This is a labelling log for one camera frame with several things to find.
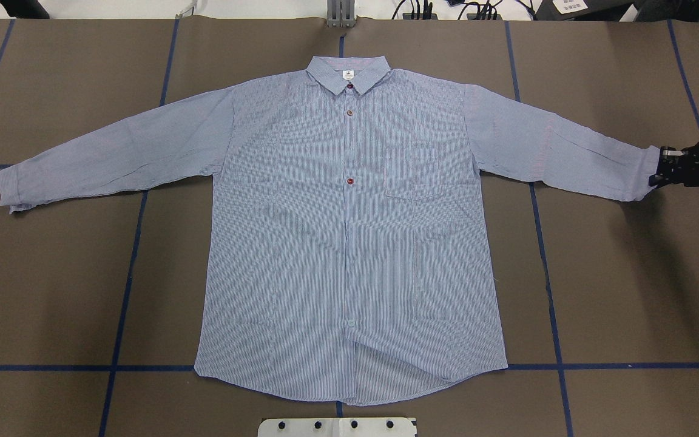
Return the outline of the aluminium frame post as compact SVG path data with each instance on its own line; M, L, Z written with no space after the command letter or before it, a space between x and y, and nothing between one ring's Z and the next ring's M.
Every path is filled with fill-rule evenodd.
M357 22L355 0L327 0L326 23L330 28L352 28Z

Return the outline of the light blue striped shirt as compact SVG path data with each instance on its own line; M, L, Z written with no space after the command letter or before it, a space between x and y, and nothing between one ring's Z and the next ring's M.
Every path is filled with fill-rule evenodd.
M632 202L659 157L384 57L314 57L9 166L0 204L211 177L195 373L288 400L380 405L508 366L481 172Z

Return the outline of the white pedestal column with base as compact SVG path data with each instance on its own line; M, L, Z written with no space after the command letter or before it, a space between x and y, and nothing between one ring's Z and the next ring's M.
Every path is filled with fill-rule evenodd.
M417 436L416 418L279 418L262 421L258 436Z

